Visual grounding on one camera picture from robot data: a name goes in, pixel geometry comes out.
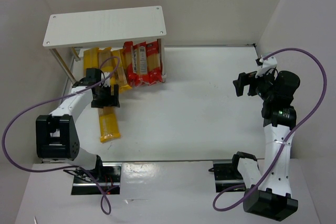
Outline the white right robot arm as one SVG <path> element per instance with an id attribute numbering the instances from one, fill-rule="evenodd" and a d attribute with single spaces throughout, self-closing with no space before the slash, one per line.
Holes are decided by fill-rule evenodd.
<path id="1" fill-rule="evenodd" d="M 233 166 L 241 174 L 246 191 L 245 212 L 283 221 L 298 209 L 289 182 L 290 149 L 296 126 L 297 114 L 291 103 L 300 86 L 300 78 L 289 71 L 270 69 L 261 77 L 256 72 L 240 73 L 233 82 L 237 96 L 258 95 L 262 100 L 262 118 L 266 147 L 264 170 L 259 169 L 257 158 L 248 153 L 237 152 Z"/>

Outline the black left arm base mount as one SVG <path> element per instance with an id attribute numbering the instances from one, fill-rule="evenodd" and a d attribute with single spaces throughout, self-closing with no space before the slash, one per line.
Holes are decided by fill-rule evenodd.
<path id="1" fill-rule="evenodd" d="M 73 177 L 71 195 L 100 195 L 96 183 L 80 169 L 64 169 L 63 172 Z M 107 195 L 120 194 L 121 163 L 103 163 L 101 174 L 90 172 Z"/>

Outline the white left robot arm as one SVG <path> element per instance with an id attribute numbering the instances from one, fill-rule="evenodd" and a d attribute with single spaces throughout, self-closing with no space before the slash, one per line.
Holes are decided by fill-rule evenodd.
<path id="1" fill-rule="evenodd" d="M 84 109 L 119 107 L 119 85 L 109 72 L 88 68 L 86 75 L 72 85 L 69 95 L 48 115 L 36 119 L 36 151 L 42 159 L 65 161 L 69 165 L 98 172 L 102 167 L 99 155 L 80 147 L 75 122 Z"/>

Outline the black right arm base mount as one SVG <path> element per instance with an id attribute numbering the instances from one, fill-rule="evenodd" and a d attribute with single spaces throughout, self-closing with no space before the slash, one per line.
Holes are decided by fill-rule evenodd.
<path id="1" fill-rule="evenodd" d="M 231 160 L 215 160 L 213 161 L 213 166 L 208 171 L 214 175 L 217 193 L 237 185 L 241 185 L 241 187 L 231 189 L 228 192 L 246 190 L 243 178 L 241 174 L 234 169 Z"/>

